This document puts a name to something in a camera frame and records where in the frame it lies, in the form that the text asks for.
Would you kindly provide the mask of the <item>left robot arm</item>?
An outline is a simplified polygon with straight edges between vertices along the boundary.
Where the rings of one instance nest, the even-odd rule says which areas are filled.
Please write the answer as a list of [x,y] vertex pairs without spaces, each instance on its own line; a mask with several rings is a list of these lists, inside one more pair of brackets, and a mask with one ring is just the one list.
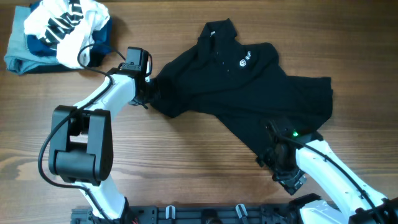
[[152,55],[128,47],[123,62],[104,73],[104,82],[73,106],[60,105],[52,115],[51,132],[39,152],[38,168],[49,184],[78,189],[91,205],[92,223],[138,223],[127,198],[111,177],[111,122],[125,105],[146,107],[157,98],[149,78]]

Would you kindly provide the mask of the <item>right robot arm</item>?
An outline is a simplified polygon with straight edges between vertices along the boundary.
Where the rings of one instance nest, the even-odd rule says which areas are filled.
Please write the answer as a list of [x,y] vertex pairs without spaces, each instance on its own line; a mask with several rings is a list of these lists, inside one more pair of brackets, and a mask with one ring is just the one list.
[[397,199],[389,199],[358,177],[317,131],[296,129],[286,118],[261,122],[269,146],[257,157],[273,181],[290,195],[310,176],[332,199],[317,194],[291,201],[289,218],[297,223],[397,223]]

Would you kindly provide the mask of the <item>black polo shirt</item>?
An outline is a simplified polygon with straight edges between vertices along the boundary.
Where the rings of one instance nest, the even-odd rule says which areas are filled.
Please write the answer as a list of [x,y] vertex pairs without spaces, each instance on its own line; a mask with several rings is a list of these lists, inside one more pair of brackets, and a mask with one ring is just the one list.
[[287,118],[298,130],[315,131],[331,117],[330,78],[289,76],[272,44],[243,45],[236,36],[229,19],[207,22],[197,43],[157,75],[153,108],[171,118],[212,114],[259,157],[271,149],[268,120]]

